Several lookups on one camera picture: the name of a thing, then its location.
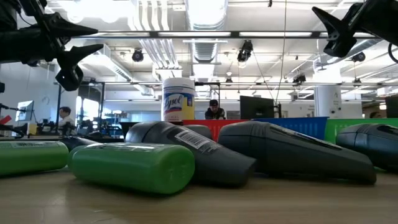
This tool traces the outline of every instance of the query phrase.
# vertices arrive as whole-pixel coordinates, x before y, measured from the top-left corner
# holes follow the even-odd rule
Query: green bottle
[[[0,142],[0,175],[57,170],[67,164],[68,148],[62,142]]]
[[[191,180],[195,159],[183,146],[108,143],[74,149],[68,167],[81,180],[173,194]]]

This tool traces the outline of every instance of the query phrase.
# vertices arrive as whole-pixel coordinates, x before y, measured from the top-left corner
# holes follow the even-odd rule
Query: wooden table
[[[375,186],[256,177],[242,189],[150,197],[65,170],[0,179],[0,223],[398,223],[398,175],[379,174]]]

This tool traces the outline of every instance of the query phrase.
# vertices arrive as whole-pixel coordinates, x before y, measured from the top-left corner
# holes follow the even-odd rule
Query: white pillar
[[[315,87],[315,116],[342,118],[341,107],[340,86]]]

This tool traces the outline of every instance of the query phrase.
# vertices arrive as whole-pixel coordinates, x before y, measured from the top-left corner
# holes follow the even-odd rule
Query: plastic bin
[[[253,121],[269,122],[320,140],[325,139],[328,117],[317,118],[262,118]]]
[[[336,142],[336,136],[343,128],[356,124],[388,124],[398,127],[398,118],[388,119],[329,119],[326,123],[325,140]]]
[[[191,124],[199,124],[205,125],[210,128],[211,133],[213,134],[213,140],[218,140],[218,133],[220,133],[220,129],[223,126],[234,124],[238,122],[243,122],[248,120],[183,120],[183,125],[191,125]]]

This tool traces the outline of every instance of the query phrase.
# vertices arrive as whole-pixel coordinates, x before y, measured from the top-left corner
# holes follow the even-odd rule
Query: hair
[[[369,116],[370,118],[374,118],[379,112],[372,112],[371,115]]]
[[[63,112],[66,112],[68,114],[70,114],[70,112],[72,112],[72,110],[68,106],[63,106],[60,108],[60,110],[62,110]]]

